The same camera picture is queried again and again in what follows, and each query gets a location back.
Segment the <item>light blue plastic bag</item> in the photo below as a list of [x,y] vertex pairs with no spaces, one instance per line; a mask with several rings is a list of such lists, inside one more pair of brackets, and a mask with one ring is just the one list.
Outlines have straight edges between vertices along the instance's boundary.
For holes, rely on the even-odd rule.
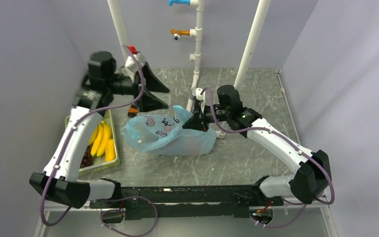
[[127,145],[141,153],[165,156],[201,156],[211,152],[216,131],[184,129],[192,113],[180,105],[174,115],[142,115],[130,119],[120,133]]

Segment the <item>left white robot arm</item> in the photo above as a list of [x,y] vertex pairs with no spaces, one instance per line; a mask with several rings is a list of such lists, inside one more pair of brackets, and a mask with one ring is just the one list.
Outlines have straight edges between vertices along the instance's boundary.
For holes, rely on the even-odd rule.
[[86,202],[102,199],[109,207],[122,201],[121,184],[109,179],[80,181],[79,165],[88,142],[115,95],[133,96],[140,112],[164,110],[168,105],[156,93],[169,93],[151,71],[139,51],[130,49],[125,64],[127,75],[116,71],[116,61],[107,51],[94,52],[88,61],[85,79],[88,85],[75,95],[70,121],[60,143],[42,172],[34,172],[30,185],[42,201],[53,201],[68,207],[81,208]]

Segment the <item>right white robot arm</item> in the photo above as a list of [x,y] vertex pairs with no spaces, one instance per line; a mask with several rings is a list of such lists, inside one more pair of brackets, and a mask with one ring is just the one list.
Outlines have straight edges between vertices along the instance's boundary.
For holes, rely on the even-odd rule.
[[218,104],[205,104],[205,94],[210,87],[193,88],[192,117],[183,125],[184,129],[206,131],[215,123],[225,133],[239,133],[271,151],[292,171],[292,175],[264,176],[253,185],[252,198],[264,205],[273,197],[295,197],[301,204],[315,201],[330,205],[334,194],[324,201],[321,197],[326,188],[334,190],[328,155],[294,142],[279,132],[260,113],[243,106],[239,92],[232,85],[218,88]]

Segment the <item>yellow fake banana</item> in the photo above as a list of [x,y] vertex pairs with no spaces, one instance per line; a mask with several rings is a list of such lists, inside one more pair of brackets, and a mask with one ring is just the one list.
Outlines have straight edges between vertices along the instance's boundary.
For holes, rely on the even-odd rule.
[[108,141],[112,138],[113,132],[111,126],[102,121],[97,127],[97,134],[92,142],[90,154],[93,157],[102,157],[105,154],[105,150]]

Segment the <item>yellow fake fruit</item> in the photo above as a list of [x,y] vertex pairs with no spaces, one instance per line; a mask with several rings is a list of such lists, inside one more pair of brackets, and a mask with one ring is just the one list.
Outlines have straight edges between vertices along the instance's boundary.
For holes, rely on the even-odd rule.
[[113,161],[116,159],[114,140],[109,139],[105,147],[105,162]]

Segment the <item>dark fake grapes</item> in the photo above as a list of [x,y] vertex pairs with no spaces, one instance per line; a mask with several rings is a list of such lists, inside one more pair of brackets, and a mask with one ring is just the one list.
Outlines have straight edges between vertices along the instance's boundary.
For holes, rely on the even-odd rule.
[[86,168],[89,166],[94,165],[94,158],[91,155],[91,146],[88,146],[85,150],[85,153],[82,157],[81,163],[80,163],[80,168]]

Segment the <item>small orange black object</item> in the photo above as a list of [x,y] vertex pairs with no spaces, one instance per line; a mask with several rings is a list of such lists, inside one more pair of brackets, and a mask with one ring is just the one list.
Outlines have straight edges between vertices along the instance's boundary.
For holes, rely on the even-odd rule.
[[138,107],[133,107],[133,106],[131,106],[131,107],[128,109],[127,116],[128,116],[129,118],[134,118],[134,117],[136,117],[137,115],[139,115],[139,108],[138,108]]

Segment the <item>pale green fruit basket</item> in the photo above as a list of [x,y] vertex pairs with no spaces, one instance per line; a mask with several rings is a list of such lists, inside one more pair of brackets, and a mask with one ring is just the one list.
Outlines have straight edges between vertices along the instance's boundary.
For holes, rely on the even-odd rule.
[[111,135],[111,137],[112,137],[112,139],[114,141],[114,154],[115,154],[115,158],[112,159],[112,160],[106,161],[105,156],[93,157],[92,158],[93,165],[90,165],[90,166],[87,166],[87,167],[81,167],[79,169],[79,176],[87,174],[87,173],[91,173],[93,171],[100,171],[100,170],[103,170],[103,169],[106,169],[106,168],[109,168],[109,167],[113,167],[113,166],[118,165],[120,163],[120,161],[119,161],[119,154],[118,154],[118,146],[116,144],[116,142],[117,142],[116,129],[115,129],[115,125],[114,125],[114,119],[113,119],[113,116],[112,116],[112,113],[111,113],[110,110],[108,110],[105,113],[103,121],[106,124],[108,124],[111,127],[111,129],[112,129],[112,135]]

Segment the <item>white PVC pipe frame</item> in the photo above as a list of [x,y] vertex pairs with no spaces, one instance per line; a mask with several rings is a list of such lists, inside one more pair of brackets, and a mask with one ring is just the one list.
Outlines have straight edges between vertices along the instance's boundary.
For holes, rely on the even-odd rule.
[[[113,19],[115,31],[120,45],[128,45],[128,39],[125,31],[124,21],[121,15],[119,2],[117,0],[107,1],[109,10]],[[242,59],[237,71],[234,82],[235,88],[240,88],[245,79],[248,66],[252,59],[252,54],[255,50],[261,29],[263,27],[267,11],[271,1],[260,0],[255,12],[254,20],[251,25],[250,33],[244,48]],[[189,55],[189,59],[194,62],[194,71],[191,87],[196,87],[199,80],[200,62],[201,62],[201,41],[203,37],[203,0],[191,0],[191,5],[196,8],[196,25],[194,29],[189,29],[191,37],[195,38],[195,52]]]

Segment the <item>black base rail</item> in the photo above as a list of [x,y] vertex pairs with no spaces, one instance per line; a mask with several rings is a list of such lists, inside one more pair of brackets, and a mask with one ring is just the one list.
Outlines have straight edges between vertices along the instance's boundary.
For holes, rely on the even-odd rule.
[[122,187],[125,201],[93,200],[94,209],[125,209],[126,220],[232,216],[248,218],[259,209],[282,206],[279,197],[266,197],[258,185]]

